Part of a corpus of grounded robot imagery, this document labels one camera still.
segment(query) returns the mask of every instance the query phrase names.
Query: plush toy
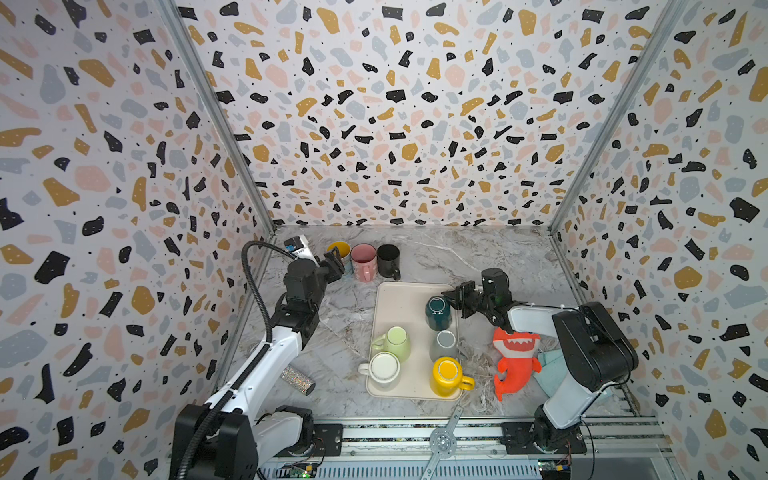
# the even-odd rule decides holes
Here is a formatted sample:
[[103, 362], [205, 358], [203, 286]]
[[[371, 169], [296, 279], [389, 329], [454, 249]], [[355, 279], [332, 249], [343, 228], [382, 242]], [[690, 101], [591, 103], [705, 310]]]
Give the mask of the plush toy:
[[515, 393], [523, 388], [531, 374], [541, 371], [541, 364], [534, 354], [541, 337], [538, 334], [515, 332], [511, 335], [497, 328], [493, 333], [493, 346], [504, 358], [498, 362], [499, 373], [507, 372], [506, 378], [494, 378], [496, 397], [500, 402], [505, 393]]

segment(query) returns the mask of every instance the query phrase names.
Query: green mug handle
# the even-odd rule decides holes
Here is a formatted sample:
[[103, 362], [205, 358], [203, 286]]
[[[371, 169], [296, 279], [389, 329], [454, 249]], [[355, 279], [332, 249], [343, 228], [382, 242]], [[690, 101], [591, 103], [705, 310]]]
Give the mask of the green mug handle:
[[386, 344], [386, 333], [376, 337], [371, 342], [371, 348], [374, 350], [384, 350], [384, 345]]

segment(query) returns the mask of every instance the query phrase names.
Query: dark teal mug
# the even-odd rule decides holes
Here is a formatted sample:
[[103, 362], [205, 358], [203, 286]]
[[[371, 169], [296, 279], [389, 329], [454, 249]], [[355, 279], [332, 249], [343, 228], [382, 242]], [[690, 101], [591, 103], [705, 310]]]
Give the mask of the dark teal mug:
[[442, 296], [433, 296], [425, 308], [427, 325], [436, 332], [447, 330], [451, 326], [451, 307]]

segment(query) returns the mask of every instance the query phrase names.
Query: shark mouth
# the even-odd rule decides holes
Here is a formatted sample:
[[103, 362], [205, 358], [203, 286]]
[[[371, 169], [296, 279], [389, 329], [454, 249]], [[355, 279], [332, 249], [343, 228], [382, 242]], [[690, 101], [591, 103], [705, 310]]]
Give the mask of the shark mouth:
[[536, 345], [534, 339], [509, 339], [504, 340], [504, 346], [515, 352], [530, 352]]

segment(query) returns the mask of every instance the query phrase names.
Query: black mounting plate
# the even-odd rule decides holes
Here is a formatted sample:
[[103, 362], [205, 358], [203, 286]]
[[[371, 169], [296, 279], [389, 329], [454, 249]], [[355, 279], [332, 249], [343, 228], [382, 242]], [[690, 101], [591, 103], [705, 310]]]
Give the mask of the black mounting plate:
[[[341, 423], [316, 423], [312, 432], [312, 438], [315, 443], [315, 450], [312, 453], [311, 460], [320, 460], [322, 457], [341, 456], [341, 441], [344, 438], [344, 425]], [[280, 451], [276, 458], [295, 458], [288, 452], [288, 449]]]
[[[504, 422], [502, 423], [502, 444], [507, 448], [507, 455], [542, 455], [543, 452], [533, 444], [533, 422]], [[568, 436], [571, 443], [571, 453], [587, 453], [587, 445], [583, 439], [578, 439], [576, 434], [579, 429]], [[554, 454], [567, 455], [568, 447], [557, 449]]]

